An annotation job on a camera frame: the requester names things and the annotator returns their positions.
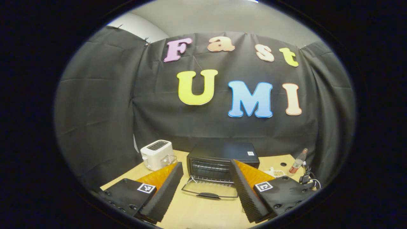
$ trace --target letter m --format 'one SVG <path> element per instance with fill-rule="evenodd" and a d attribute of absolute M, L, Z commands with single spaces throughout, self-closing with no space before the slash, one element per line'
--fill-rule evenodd
<path fill-rule="evenodd" d="M 271 84 L 265 82 L 257 84 L 253 95 L 243 81 L 231 81 L 228 86 L 232 89 L 232 110 L 229 111 L 229 116 L 243 116 L 240 104 L 243 105 L 248 116 L 252 115 L 256 105 L 258 105 L 257 111 L 254 113 L 256 117 L 269 118 L 273 116 L 270 110 L 270 91 L 273 88 Z"/>

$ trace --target letter u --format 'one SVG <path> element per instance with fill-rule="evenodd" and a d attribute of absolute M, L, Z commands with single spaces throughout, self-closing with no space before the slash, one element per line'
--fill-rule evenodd
<path fill-rule="evenodd" d="M 185 71 L 177 74 L 179 79 L 178 97 L 188 105 L 202 105 L 209 102 L 214 93 L 215 76 L 218 74 L 217 70 L 203 70 L 201 75 L 204 77 L 204 90 L 201 95 L 194 95 L 192 93 L 192 78 L 195 77 L 196 72 Z"/>

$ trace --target power cord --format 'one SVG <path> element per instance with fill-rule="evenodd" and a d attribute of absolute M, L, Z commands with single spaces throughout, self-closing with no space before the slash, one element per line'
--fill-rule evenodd
<path fill-rule="evenodd" d="M 320 189 L 321 187 L 322 187 L 322 185 L 321 185 L 321 183 L 319 182 L 319 180 L 317 180 L 317 179 L 311 179 L 310 181 L 315 181 L 315 185 L 314 185 L 314 187 L 313 188 L 317 188 L 317 183 L 318 183 L 318 185 L 319 185 L 319 188 L 318 189 Z"/>
<path fill-rule="evenodd" d="M 309 171 L 309 174 L 311 174 L 314 177 L 314 179 L 317 178 L 313 172 Z"/>

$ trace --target table surface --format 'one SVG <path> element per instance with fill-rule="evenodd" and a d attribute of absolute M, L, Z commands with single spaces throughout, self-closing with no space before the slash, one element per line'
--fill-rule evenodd
<path fill-rule="evenodd" d="M 173 150 L 173 152 L 177 156 L 178 161 L 182 162 L 184 175 L 179 182 L 164 218 L 161 222 L 157 223 L 157 226 L 165 229 L 246 229 L 263 223 L 256 224 L 255 222 L 250 223 L 248 221 L 239 198 L 223 198 L 222 200 L 200 198 L 196 197 L 196 194 L 181 190 L 189 179 L 186 166 L 186 156 L 188 153 L 178 150 Z M 261 171 L 267 171 L 270 170 L 270 167 L 274 167 L 274 170 L 282 170 L 287 174 L 295 159 L 287 154 L 259 157 L 259 161 L 259 170 Z M 283 162 L 287 164 L 284 167 L 280 165 Z M 145 167 L 144 163 L 141 163 L 100 188 L 106 190 L 124 178 L 135 181 L 152 172 Z M 291 178 L 299 181 L 302 175 L 304 175 L 304 171 L 301 168 Z"/>

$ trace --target toaster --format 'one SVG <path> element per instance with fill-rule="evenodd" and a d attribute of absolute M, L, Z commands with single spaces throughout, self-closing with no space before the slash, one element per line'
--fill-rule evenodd
<path fill-rule="evenodd" d="M 161 160 L 167 155 L 174 155 L 170 141 L 157 140 L 140 150 L 144 165 L 153 171 L 157 171 L 165 166 Z"/>

